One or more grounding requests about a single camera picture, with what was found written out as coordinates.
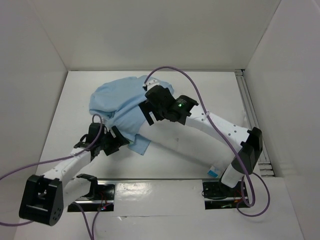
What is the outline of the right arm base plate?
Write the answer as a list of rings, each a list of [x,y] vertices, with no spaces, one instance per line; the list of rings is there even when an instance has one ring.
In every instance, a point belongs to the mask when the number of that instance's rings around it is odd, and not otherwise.
[[[234,188],[222,184],[219,180],[203,181],[201,195],[204,198],[204,207],[206,210],[222,210],[248,208],[243,202],[242,191],[245,199],[248,200],[246,185],[241,185],[238,181]]]

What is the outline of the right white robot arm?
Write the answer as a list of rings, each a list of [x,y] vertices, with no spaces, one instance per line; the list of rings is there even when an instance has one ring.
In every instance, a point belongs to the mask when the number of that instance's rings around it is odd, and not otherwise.
[[[211,165],[209,174],[220,178],[218,190],[230,196],[241,178],[250,175],[263,149],[262,131],[233,124],[186,96],[174,97],[158,83],[143,85],[139,104],[145,122],[143,137],[177,153]]]

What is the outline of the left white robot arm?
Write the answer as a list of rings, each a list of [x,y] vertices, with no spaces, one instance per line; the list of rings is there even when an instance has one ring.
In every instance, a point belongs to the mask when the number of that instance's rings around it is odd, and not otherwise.
[[[54,226],[64,208],[79,198],[92,200],[99,193],[97,177],[80,171],[100,152],[109,156],[128,144],[116,126],[107,129],[104,124],[91,123],[88,133],[74,145],[66,160],[41,175],[33,174],[27,179],[19,217]]]

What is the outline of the light blue pillowcase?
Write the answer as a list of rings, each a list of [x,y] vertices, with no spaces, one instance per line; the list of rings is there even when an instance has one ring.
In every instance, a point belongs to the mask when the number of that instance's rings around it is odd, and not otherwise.
[[[177,146],[174,124],[157,121],[149,125],[139,104],[146,100],[143,84],[147,76],[129,76],[104,83],[90,96],[89,113],[105,119],[108,128],[116,126],[129,141],[131,151],[144,155],[150,142]]]

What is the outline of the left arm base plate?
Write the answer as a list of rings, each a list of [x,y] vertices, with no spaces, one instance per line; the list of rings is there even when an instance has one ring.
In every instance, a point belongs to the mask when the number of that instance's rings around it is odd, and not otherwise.
[[[74,202],[79,204],[84,212],[113,212],[116,185],[114,183],[98,182],[95,195],[89,198],[80,197]]]

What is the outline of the white pillow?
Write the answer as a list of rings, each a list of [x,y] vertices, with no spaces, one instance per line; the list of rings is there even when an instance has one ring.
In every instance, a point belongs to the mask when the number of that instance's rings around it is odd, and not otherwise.
[[[206,133],[168,120],[149,125],[145,121],[138,132],[142,137],[168,148],[189,161],[204,167],[215,167],[221,173],[233,160],[228,146]]]

